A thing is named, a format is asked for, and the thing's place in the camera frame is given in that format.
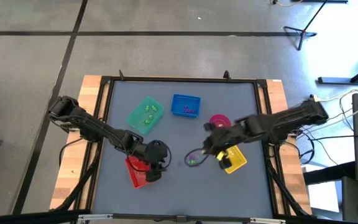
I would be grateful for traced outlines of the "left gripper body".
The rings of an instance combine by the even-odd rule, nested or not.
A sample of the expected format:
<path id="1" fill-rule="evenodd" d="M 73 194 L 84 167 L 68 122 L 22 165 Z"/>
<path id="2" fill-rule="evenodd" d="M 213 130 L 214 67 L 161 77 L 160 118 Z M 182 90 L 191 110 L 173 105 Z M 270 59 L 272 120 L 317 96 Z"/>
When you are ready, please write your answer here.
<path id="1" fill-rule="evenodd" d="M 161 174 L 162 172 L 165 172 L 166 168 L 163 166 L 161 162 L 155 162 L 155 163 L 149 163 L 149 170 L 146 172 L 146 174 Z"/>

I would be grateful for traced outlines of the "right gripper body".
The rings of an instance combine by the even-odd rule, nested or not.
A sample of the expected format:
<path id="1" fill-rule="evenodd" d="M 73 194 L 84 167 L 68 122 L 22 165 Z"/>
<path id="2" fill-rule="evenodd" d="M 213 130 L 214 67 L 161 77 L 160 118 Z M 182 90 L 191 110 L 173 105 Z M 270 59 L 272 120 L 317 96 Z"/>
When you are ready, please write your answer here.
<path id="1" fill-rule="evenodd" d="M 212 155 L 215 158 L 221 151 L 223 151 L 225 153 L 225 156 L 223 157 L 224 159 L 227 156 L 226 150 L 228 147 L 229 147 L 229 141 L 225 141 L 225 140 L 213 141 L 210 138 L 204 140 L 204 154 Z"/>

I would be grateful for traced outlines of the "red plastic basket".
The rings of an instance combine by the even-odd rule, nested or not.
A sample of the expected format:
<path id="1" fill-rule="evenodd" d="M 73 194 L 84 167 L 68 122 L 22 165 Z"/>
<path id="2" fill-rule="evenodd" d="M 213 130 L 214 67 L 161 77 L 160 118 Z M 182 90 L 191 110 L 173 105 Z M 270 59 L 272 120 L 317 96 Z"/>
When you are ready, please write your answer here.
<path id="1" fill-rule="evenodd" d="M 134 156 L 129 156 L 125 160 L 125 163 L 129 177 L 131 178 L 135 189 L 139 189 L 149 184 L 149 182 L 146 180 L 146 172 L 149 171 L 150 167 L 146 162 L 140 161 Z"/>

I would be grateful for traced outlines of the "blue plastic basket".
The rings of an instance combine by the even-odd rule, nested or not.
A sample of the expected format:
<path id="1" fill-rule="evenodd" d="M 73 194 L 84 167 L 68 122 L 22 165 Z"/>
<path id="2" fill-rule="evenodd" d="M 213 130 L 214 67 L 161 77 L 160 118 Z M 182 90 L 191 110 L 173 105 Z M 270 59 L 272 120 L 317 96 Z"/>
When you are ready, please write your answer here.
<path id="1" fill-rule="evenodd" d="M 201 104 L 200 97 L 174 94 L 170 111 L 172 114 L 176 116 L 195 118 L 200 113 L 200 104 Z M 188 106 L 188 110 L 195 110 L 195 113 L 190 114 L 188 113 L 188 111 L 187 113 L 185 113 L 183 109 L 185 105 Z"/>

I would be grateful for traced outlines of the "yellow plastic basket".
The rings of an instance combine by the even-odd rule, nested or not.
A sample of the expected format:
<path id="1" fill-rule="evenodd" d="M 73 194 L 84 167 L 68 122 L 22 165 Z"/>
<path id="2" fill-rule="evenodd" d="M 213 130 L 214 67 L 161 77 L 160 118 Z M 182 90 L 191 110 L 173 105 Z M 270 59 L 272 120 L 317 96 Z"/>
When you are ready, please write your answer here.
<path id="1" fill-rule="evenodd" d="M 232 166 L 225 169 L 228 174 L 238 170 L 247 163 L 247 159 L 237 146 L 230 147 L 227 151 L 227 158 L 230 160 Z"/>

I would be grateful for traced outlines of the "pink plastic bowl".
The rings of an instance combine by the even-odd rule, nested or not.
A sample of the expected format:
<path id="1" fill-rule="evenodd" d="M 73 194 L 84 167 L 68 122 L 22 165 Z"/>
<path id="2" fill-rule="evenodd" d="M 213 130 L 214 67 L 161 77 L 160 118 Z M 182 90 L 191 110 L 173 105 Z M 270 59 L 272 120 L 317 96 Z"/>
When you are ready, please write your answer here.
<path id="1" fill-rule="evenodd" d="M 213 123 L 217 128 L 230 127 L 232 125 L 230 119 L 224 114 L 215 114 L 209 119 L 210 123 Z"/>

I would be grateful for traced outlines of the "teal translucent plastic bin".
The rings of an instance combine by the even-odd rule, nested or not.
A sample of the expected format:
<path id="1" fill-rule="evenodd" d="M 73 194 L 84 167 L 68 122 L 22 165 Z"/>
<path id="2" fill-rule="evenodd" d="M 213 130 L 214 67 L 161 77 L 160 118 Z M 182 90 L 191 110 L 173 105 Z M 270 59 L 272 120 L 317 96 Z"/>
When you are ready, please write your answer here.
<path id="1" fill-rule="evenodd" d="M 145 111 L 145 107 L 149 105 L 150 110 L 149 112 Z M 157 111 L 154 112 L 152 110 L 152 106 L 157 107 Z M 162 104 L 154 100 L 150 96 L 146 96 L 129 114 L 126 118 L 126 122 L 129 124 L 130 127 L 134 128 L 141 134 L 147 134 L 153 126 L 158 122 L 158 120 L 163 115 L 164 107 Z M 153 115 L 153 119 L 149 119 L 149 114 Z M 144 120 L 149 120 L 150 124 L 145 124 Z"/>

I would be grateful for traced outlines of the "wooden table board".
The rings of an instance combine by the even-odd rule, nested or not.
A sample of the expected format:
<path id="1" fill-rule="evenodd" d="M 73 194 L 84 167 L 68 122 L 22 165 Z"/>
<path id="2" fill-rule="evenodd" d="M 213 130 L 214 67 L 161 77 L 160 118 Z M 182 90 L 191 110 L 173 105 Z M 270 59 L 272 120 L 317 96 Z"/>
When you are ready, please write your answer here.
<path id="1" fill-rule="evenodd" d="M 78 96 L 80 106 L 84 107 L 86 111 L 93 112 L 97 118 L 106 120 L 112 91 L 119 81 L 121 81 L 120 77 L 85 76 Z M 257 104 L 263 114 L 279 112 L 287 108 L 287 100 L 281 80 L 250 79 L 249 83 L 254 85 Z M 75 185 L 90 167 L 99 147 L 98 143 L 87 143 L 82 140 L 78 131 L 68 135 L 67 144 L 62 152 L 62 164 L 58 171 L 50 208 L 57 208 L 64 198 L 73 192 Z M 288 137 L 284 145 L 277 149 L 277 156 L 271 162 L 300 207 L 306 213 L 311 213 L 310 199 L 293 136 Z M 91 206 L 94 198 L 95 181 L 95 175 L 92 175 L 86 181 L 84 189 L 79 192 L 73 204 L 70 205 L 71 210 Z"/>

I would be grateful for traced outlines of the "black tripod stand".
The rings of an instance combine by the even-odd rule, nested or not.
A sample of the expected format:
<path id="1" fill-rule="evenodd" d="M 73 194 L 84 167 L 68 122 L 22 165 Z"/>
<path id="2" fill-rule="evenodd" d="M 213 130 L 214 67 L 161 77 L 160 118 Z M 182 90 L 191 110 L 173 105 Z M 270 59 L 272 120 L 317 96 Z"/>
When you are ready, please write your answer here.
<path id="1" fill-rule="evenodd" d="M 303 28 L 303 29 L 298 29 L 295 27 L 290 27 L 290 26 L 284 26 L 283 28 L 285 30 L 293 30 L 295 32 L 297 32 L 297 34 L 300 36 L 300 40 L 298 43 L 298 47 L 296 48 L 298 51 L 301 50 L 302 46 L 303 46 L 303 41 L 304 38 L 306 36 L 308 37 L 314 37 L 317 35 L 316 32 L 308 32 L 307 29 L 309 28 L 309 26 L 311 25 L 311 23 L 315 20 L 315 18 L 317 17 L 317 15 L 320 13 L 320 11 L 322 10 L 322 8 L 325 6 L 325 4 L 328 2 L 328 0 L 324 0 L 322 5 L 319 7 L 319 9 L 316 11 L 316 13 L 313 15 L 313 17 L 310 19 L 310 21 L 307 23 L 307 25 Z"/>

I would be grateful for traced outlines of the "silver beam bracket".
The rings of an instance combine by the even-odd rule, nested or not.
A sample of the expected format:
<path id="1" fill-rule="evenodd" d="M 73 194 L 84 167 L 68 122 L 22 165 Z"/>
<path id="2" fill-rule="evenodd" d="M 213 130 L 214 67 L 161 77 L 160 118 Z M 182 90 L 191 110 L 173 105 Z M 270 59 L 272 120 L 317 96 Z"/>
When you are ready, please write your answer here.
<path id="1" fill-rule="evenodd" d="M 250 222 L 258 224 L 286 224 L 285 220 L 270 218 L 250 218 Z"/>
<path id="2" fill-rule="evenodd" d="M 113 214 L 84 214 L 79 215 L 77 222 L 87 222 L 91 220 L 107 220 L 113 219 Z"/>

